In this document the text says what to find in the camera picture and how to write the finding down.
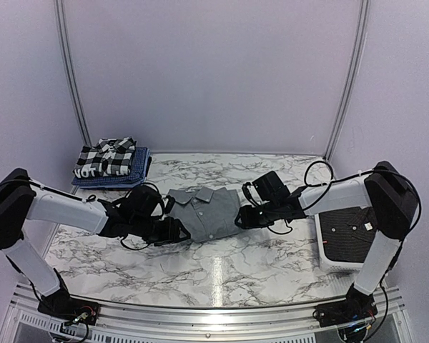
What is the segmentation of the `grey long sleeve shirt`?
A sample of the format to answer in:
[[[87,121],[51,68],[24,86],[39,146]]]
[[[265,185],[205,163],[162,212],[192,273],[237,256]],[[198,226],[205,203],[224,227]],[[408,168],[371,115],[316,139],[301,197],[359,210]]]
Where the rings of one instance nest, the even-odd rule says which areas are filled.
[[[196,243],[223,239],[239,234],[235,224],[240,198],[233,189],[202,187],[194,191],[171,189],[175,203],[169,215],[179,219]]]

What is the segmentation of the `blue shirt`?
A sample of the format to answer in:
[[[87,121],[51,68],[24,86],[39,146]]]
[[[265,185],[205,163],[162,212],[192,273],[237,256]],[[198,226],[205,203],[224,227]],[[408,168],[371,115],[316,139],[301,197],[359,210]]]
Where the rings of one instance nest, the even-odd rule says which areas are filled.
[[[146,181],[151,152],[147,147],[135,149],[129,175],[117,177],[94,177],[87,179],[73,178],[71,184],[83,189],[126,189]]]

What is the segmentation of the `black white plaid shirt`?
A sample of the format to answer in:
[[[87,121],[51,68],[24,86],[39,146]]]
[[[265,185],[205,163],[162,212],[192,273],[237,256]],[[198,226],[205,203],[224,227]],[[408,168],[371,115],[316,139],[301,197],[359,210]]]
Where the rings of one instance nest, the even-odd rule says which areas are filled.
[[[77,179],[127,176],[135,148],[136,141],[130,136],[100,139],[95,146],[83,146],[73,174]]]

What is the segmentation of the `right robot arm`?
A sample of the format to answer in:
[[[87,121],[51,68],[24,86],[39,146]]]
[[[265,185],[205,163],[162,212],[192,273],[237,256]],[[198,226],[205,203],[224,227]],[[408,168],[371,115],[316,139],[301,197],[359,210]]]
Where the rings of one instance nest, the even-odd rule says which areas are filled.
[[[340,304],[340,314],[357,319],[373,303],[373,292],[393,267],[403,242],[420,220],[422,204],[413,183],[388,161],[343,179],[305,183],[290,191],[271,171],[242,186],[248,204],[240,207],[241,229],[271,227],[350,207],[372,209],[376,233],[363,266]]]

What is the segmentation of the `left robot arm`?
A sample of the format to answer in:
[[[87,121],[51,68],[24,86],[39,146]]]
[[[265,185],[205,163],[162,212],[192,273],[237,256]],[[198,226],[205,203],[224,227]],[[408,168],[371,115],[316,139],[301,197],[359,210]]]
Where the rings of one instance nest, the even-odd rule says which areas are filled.
[[[0,251],[30,281],[44,309],[69,318],[80,305],[26,238],[24,225],[48,222],[99,237],[138,237],[160,247],[191,238],[183,223],[169,215],[173,204],[172,197],[163,197],[151,184],[140,184],[112,202],[82,198],[40,184],[18,168],[0,182]]]

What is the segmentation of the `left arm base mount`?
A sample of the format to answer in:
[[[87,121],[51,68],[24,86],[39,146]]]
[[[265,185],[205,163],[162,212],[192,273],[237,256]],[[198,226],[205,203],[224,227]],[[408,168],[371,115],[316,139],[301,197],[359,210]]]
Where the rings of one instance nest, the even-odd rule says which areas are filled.
[[[42,314],[63,319],[68,325],[95,325],[100,305],[97,302],[78,299],[63,289],[39,298],[38,311]]]

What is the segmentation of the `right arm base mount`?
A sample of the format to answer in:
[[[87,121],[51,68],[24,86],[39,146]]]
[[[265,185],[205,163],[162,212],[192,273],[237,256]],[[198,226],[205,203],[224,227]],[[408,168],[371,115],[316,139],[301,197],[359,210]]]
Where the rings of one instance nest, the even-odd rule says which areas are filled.
[[[373,318],[378,314],[375,300],[372,297],[344,299],[316,306],[312,316],[321,327],[337,326]]]

